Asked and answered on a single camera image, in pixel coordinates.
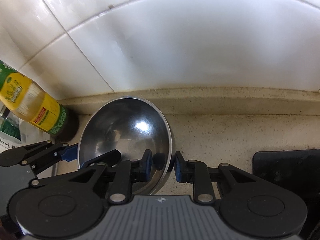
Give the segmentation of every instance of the metal bowl rim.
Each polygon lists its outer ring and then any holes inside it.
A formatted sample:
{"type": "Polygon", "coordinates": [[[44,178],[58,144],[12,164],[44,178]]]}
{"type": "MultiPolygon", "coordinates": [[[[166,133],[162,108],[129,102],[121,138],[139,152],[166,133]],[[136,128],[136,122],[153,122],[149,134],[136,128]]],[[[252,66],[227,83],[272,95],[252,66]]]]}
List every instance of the metal bowl rim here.
{"type": "Polygon", "coordinates": [[[80,147],[81,147],[81,142],[82,142],[82,137],[83,137],[83,134],[84,134],[84,131],[85,129],[87,128],[88,124],[90,123],[91,119],[97,114],[97,112],[99,112],[103,107],[105,107],[107,104],[111,103],[111,102],[114,102],[114,101],[117,101],[117,100],[120,100],[120,99],[136,99],[136,100],[139,100],[139,101],[142,101],[144,103],[147,103],[148,105],[150,105],[153,109],[155,109],[157,111],[157,113],[160,115],[162,121],[164,122],[164,125],[167,129],[167,133],[168,133],[168,139],[169,139],[169,153],[168,153],[168,159],[167,159],[167,163],[166,163],[166,166],[164,168],[164,171],[161,175],[161,178],[158,180],[158,182],[154,185],[154,187],[152,188],[151,190],[151,193],[154,192],[158,185],[161,184],[161,182],[163,181],[164,177],[166,176],[167,174],[167,171],[169,169],[169,165],[170,165],[170,162],[171,162],[171,158],[172,158],[172,133],[171,133],[171,130],[170,130],[170,126],[168,124],[168,121],[167,119],[164,117],[164,115],[162,114],[162,112],[159,110],[158,107],[156,107],[153,103],[151,103],[150,101],[146,100],[146,99],[143,99],[143,98],[139,98],[139,97],[134,97],[134,96],[123,96],[123,97],[119,97],[119,98],[115,98],[115,99],[112,99],[110,101],[108,101],[107,103],[105,103],[103,106],[101,106],[94,114],[91,115],[89,121],[87,122],[87,124],[85,125],[83,131],[82,131],[82,134],[81,134],[81,137],[80,137],[80,140],[79,140],[79,144],[78,144],[78,150],[77,150],[77,165],[78,165],[78,168],[80,168],[80,159],[79,159],[79,150],[80,150],[80,147]]]}

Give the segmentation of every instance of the stainless steel bowl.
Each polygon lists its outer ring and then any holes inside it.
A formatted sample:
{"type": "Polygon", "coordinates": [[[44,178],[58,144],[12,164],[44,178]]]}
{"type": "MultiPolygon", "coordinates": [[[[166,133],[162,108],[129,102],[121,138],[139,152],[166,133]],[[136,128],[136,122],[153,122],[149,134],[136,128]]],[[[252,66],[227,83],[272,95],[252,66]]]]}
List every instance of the stainless steel bowl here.
{"type": "Polygon", "coordinates": [[[122,160],[141,159],[145,149],[152,151],[151,180],[133,184],[133,194],[155,194],[168,179],[174,137],[164,115],[148,100],[117,98],[93,114],[79,142],[78,166],[114,149],[122,160]]]}

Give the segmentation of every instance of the speckled countertop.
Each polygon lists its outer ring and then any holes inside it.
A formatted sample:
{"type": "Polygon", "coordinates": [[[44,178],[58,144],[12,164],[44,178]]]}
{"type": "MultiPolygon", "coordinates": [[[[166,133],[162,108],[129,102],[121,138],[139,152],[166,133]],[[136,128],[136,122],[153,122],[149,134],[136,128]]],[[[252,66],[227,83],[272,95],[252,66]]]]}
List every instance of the speckled countertop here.
{"type": "MultiPolygon", "coordinates": [[[[208,167],[227,162],[251,172],[252,156],[258,151],[320,148],[320,116],[316,115],[165,116],[172,127],[176,149],[186,160],[200,160],[208,167]]],[[[89,115],[80,116],[80,129],[69,144],[79,141],[89,118],[89,115]]],[[[58,174],[76,169],[76,161],[63,161],[58,166],[58,174]]],[[[192,185],[177,183],[172,172],[158,194],[192,195],[192,185]]]]}

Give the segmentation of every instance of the plastic bottle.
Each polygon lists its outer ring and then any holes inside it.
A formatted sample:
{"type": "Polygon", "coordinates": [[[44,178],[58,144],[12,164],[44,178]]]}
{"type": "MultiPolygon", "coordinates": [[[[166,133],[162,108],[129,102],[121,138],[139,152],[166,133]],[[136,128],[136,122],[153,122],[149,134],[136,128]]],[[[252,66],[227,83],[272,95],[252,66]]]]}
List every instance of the plastic bottle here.
{"type": "Polygon", "coordinates": [[[0,60],[0,100],[20,119],[67,142],[79,127],[77,115],[37,83],[0,60]]]}

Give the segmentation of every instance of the round black disc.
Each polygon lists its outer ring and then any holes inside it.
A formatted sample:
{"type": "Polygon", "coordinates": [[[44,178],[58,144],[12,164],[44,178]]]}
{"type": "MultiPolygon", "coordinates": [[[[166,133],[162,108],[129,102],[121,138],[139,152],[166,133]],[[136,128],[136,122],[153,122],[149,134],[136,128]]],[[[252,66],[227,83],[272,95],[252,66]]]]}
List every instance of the round black disc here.
{"type": "Polygon", "coordinates": [[[233,228],[260,238],[297,234],[307,217],[304,201],[271,183],[241,183],[220,203],[220,214],[233,228]]]}
{"type": "Polygon", "coordinates": [[[102,200],[84,183],[47,185],[22,197],[16,218],[24,232],[41,238],[78,235],[103,213],[102,200]]]}

